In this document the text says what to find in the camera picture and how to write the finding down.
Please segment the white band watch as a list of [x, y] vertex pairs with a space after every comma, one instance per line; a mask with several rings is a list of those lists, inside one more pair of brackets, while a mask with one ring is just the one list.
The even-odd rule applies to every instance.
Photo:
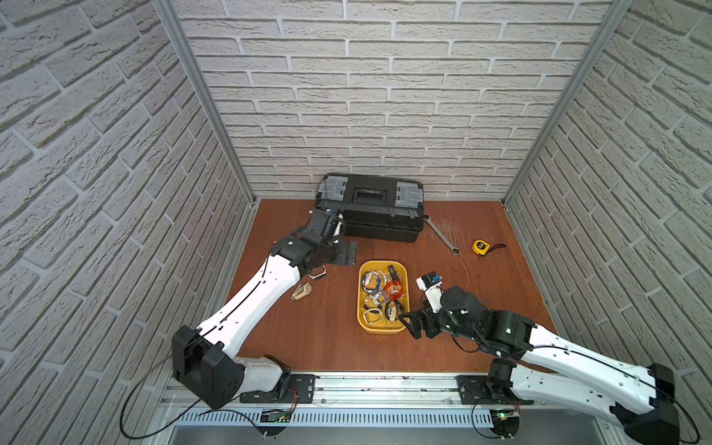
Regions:
[[311, 271], [309, 277], [311, 280], [317, 281], [323, 279], [326, 276], [327, 270], [326, 265], [323, 265], [319, 270]]

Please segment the red transparent watch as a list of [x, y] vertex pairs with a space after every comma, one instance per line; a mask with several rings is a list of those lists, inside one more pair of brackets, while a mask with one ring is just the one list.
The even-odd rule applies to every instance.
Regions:
[[383, 294], [390, 300], [399, 300], [403, 294], [402, 283], [398, 280], [389, 281], [383, 288]]

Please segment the clear white watch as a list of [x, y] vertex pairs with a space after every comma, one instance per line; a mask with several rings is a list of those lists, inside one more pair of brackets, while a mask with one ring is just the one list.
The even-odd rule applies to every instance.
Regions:
[[368, 308], [379, 307], [379, 306], [382, 305], [385, 301], [386, 301], [386, 300], [385, 300], [385, 297], [384, 297], [384, 295], [381, 294], [381, 293], [376, 294], [376, 295], [367, 295], [367, 296], [365, 297], [365, 305], [366, 305]]

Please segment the blue transparent watch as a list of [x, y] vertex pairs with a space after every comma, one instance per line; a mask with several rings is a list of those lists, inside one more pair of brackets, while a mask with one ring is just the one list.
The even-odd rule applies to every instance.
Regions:
[[361, 278], [361, 288], [368, 295], [380, 293], [386, 284], [385, 274], [380, 271], [367, 271]]

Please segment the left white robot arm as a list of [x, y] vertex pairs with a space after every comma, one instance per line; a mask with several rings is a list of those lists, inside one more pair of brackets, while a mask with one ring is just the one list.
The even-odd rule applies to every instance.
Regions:
[[312, 210], [308, 224], [274, 243], [256, 274], [219, 311], [196, 328], [180, 327], [172, 337], [174, 379], [213, 410], [245, 393], [283, 398], [290, 368], [239, 352], [261, 318], [304, 276], [346, 263], [345, 225], [339, 211]]

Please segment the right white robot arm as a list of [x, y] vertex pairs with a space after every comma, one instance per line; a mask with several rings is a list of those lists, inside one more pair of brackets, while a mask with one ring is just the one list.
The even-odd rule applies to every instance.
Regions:
[[545, 402], [599, 417], [640, 444], [679, 444], [673, 372], [659, 363], [632, 365], [577, 345], [517, 313], [487, 308], [475, 295], [438, 284], [400, 321], [415, 339], [448, 334], [493, 356], [465, 401], [514, 405]]

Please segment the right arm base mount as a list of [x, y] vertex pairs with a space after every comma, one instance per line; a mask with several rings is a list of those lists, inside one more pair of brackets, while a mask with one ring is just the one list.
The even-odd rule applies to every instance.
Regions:
[[513, 393], [509, 380], [484, 375], [460, 375], [455, 380], [463, 405], [514, 405], [521, 402]]

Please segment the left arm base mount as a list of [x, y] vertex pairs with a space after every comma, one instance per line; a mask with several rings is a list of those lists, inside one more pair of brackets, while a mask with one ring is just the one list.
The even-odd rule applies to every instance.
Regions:
[[239, 396], [239, 401], [246, 404], [311, 404], [315, 390], [316, 376], [313, 374], [290, 374], [281, 378], [271, 391], [252, 391]]

